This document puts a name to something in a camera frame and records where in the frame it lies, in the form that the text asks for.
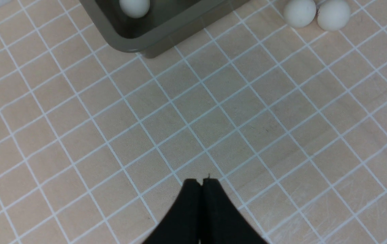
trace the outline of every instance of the white grid line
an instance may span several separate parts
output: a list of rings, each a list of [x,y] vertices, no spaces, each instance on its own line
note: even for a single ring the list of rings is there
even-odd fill
[[[294,31],[298,36],[299,38],[305,42],[303,40],[303,38],[296,32]],[[347,41],[353,46],[353,48],[355,48],[355,46],[347,39]],[[308,47],[311,52],[313,52],[313,54],[316,55],[316,57],[320,60],[320,62],[322,62],[323,65],[325,65],[324,61],[318,56],[318,54],[316,54],[316,52],[309,46]],[[369,62],[369,60],[367,60],[365,57],[364,59],[375,69],[375,67]],[[328,71],[334,76],[334,78],[340,83],[340,85],[342,85],[342,87],[344,89],[346,89],[348,91],[348,88],[345,87],[345,85],[341,82],[341,80],[330,70],[330,68],[328,68]],[[368,110],[353,96],[353,94],[351,92],[349,92],[349,94],[352,96],[353,99],[355,99],[356,102],[358,102],[358,104],[364,109],[364,111],[369,114]],[[310,101],[311,105],[314,106],[314,108],[316,110],[318,110],[318,108],[315,106],[315,104],[309,99],[309,97],[304,94],[304,96]],[[344,139],[342,137],[342,135],[339,133],[339,131],[333,126],[333,124],[320,112],[320,115],[322,116],[322,118],[333,128],[333,130],[339,135],[340,139],[347,145],[348,148],[350,148],[350,150],[352,151],[352,153],[356,156],[356,158],[358,158],[358,160],[360,161],[360,163],[364,164],[362,159],[356,154],[356,152],[353,150],[353,148],[349,145],[349,143],[346,141],[346,139]],[[380,124],[378,124],[376,122],[376,124],[382,129],[382,131],[387,135],[387,133],[383,130],[383,128],[380,126]],[[319,171],[319,173],[321,173],[322,177],[327,181],[327,183],[329,184],[329,186],[331,186],[331,183],[329,182],[329,180],[325,177],[325,175],[321,172],[321,170],[317,167],[317,165],[311,161],[311,163],[316,167],[316,169]],[[385,189],[385,187],[381,184],[381,182],[378,180],[378,178],[374,175],[374,173],[372,173],[372,171],[364,164],[364,167],[370,172],[370,174],[376,179],[376,181]],[[352,213],[353,217],[359,222],[359,224],[363,227],[363,229],[370,235],[370,237],[377,243],[377,240],[374,238],[374,236],[370,233],[370,231],[367,229],[367,227],[362,223],[362,221],[355,215],[355,213],[352,211],[352,209],[349,207],[349,205],[346,203],[346,201],[342,198],[342,196],[338,193],[338,191],[332,187],[332,190],[336,193],[336,195],[341,199],[341,201],[344,203],[344,205],[347,207],[347,209],[350,211],[350,213]]]
[[[374,34],[373,36],[375,36],[375,34]],[[207,44],[206,44],[206,45],[207,45]],[[204,45],[204,46],[206,46],[206,45]],[[344,55],[344,56],[345,56],[345,55]],[[244,88],[242,88],[242,89],[244,89]],[[242,90],[242,89],[241,89],[241,90]],[[291,93],[291,92],[290,92],[290,93]],[[234,94],[231,95],[230,97],[232,97],[232,96],[234,96]],[[386,103],[387,103],[387,102],[386,102]],[[386,103],[385,103],[385,104],[386,104]],[[381,151],[381,150],[380,150],[380,151]]]
[[[15,65],[15,67],[18,69],[18,65],[17,65],[17,63],[15,62],[14,57],[12,57],[12,54],[10,53],[9,48],[7,48],[6,43],[5,43],[5,41],[3,40],[3,38],[2,38],[1,35],[0,35],[0,40],[1,40],[2,44],[4,45],[4,47],[6,48],[6,51],[8,52],[10,58],[12,59],[12,61],[13,61],[14,65]],[[26,81],[25,77],[23,76],[23,74],[21,73],[21,71],[19,70],[18,72],[20,73],[22,79],[23,79],[24,82],[26,83],[26,86],[29,88],[29,84],[27,83],[27,81]],[[35,99],[35,101],[37,102],[37,105],[39,106],[40,110],[43,111],[43,109],[41,108],[41,105],[39,104],[38,100],[36,99],[36,97],[35,97],[35,95],[34,95],[33,93],[32,93],[32,96],[33,96],[33,98]],[[3,122],[4,122],[4,124],[6,125],[7,130],[9,131],[10,134],[12,134],[12,130],[10,129],[10,127],[9,127],[8,123],[6,122],[6,119],[4,118],[4,116],[3,116],[3,114],[2,114],[1,111],[0,111],[0,116],[1,116],[1,118],[2,118],[2,120],[3,120]],[[14,143],[15,143],[15,146],[17,147],[18,151],[20,152],[20,155],[22,156],[23,159],[25,159],[24,153],[23,153],[23,151],[21,150],[21,148],[19,147],[18,142],[17,142],[17,140],[15,139],[15,136],[12,136],[12,139],[13,139],[13,141],[14,141]],[[38,180],[37,180],[37,178],[36,178],[36,176],[35,176],[35,173],[33,172],[32,168],[30,167],[30,165],[29,165],[29,163],[27,162],[27,160],[25,160],[24,163],[26,164],[26,167],[28,168],[29,172],[31,173],[33,180],[34,180],[35,183],[37,184],[38,190],[40,190],[40,192],[41,192],[41,194],[42,194],[44,200],[46,201],[46,203],[47,203],[47,205],[48,205],[48,207],[49,207],[49,209],[50,209],[50,211],[51,211],[51,213],[53,214],[53,213],[54,213],[54,210],[53,210],[51,204],[49,203],[49,201],[48,201],[48,199],[47,199],[47,196],[45,195],[44,191],[42,190],[41,185],[39,184],[39,182],[38,182]],[[59,225],[62,234],[63,234],[64,237],[66,238],[66,233],[65,233],[64,229],[62,228],[62,226],[60,225],[60,222],[59,222],[59,219],[57,218],[57,216],[54,216],[54,219],[55,219],[55,221],[57,222],[57,224]]]

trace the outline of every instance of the gray bin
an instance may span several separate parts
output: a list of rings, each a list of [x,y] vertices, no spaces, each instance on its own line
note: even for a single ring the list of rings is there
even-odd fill
[[[249,0],[151,0],[140,19],[127,17],[119,0],[80,0],[108,44],[154,58]]]

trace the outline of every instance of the beige surface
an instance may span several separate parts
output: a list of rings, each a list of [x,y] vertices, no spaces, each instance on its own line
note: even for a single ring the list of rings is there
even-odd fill
[[[252,0],[154,60],[78,0],[0,9],[0,244],[140,243],[219,178],[275,244],[387,242],[387,0],[340,32]]]

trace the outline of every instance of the gray tray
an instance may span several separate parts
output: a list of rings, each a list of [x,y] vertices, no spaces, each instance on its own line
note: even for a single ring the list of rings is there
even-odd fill
[[[127,17],[119,0],[80,0],[108,44],[154,58],[249,0],[151,0],[140,19]]]

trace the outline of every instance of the white ball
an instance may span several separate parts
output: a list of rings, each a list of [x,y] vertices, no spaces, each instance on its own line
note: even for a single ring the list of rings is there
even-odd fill
[[[317,23],[325,31],[337,31],[347,25],[351,15],[345,0],[328,0],[318,9]]]
[[[144,17],[150,9],[150,0],[119,0],[122,11],[130,18]]]
[[[314,0],[290,0],[284,8],[284,20],[293,28],[302,28],[311,23],[316,12]]]

